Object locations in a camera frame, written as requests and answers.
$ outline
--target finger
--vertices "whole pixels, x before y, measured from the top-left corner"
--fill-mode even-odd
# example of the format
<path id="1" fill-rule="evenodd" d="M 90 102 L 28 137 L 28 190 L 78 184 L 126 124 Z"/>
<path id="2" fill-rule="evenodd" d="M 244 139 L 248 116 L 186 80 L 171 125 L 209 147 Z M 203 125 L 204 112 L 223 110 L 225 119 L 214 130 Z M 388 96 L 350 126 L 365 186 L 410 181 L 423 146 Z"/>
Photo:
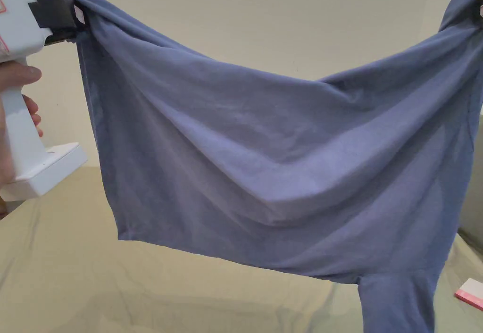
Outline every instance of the finger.
<path id="1" fill-rule="evenodd" d="M 25 105 L 27 106 L 28 112 L 31 115 L 37 113 L 39 111 L 39 106 L 37 105 L 37 103 L 35 103 L 34 100 L 32 100 L 26 95 L 23 95 L 23 97 L 24 97 Z"/>
<path id="2" fill-rule="evenodd" d="M 32 120 L 33 120 L 33 123 L 35 124 L 35 126 L 38 126 L 40 124 L 40 122 L 42 121 L 42 118 L 38 114 L 33 114 Z"/>
<path id="3" fill-rule="evenodd" d="M 26 67 L 16 62 L 0 65 L 0 91 L 35 83 L 42 73 L 35 67 Z"/>

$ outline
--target table surface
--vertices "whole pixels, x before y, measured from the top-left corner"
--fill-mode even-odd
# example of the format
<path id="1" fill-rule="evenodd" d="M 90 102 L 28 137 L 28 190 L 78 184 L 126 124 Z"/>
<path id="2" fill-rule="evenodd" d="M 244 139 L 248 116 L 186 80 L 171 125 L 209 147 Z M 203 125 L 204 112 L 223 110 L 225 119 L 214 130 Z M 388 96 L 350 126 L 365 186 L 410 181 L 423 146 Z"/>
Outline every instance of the table surface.
<path id="1" fill-rule="evenodd" d="M 362 332 L 355 286 L 118 241 L 100 172 L 82 168 L 0 221 L 0 331 Z M 483 263 L 458 237 L 436 294 L 438 332 L 481 333 L 453 297 Z"/>

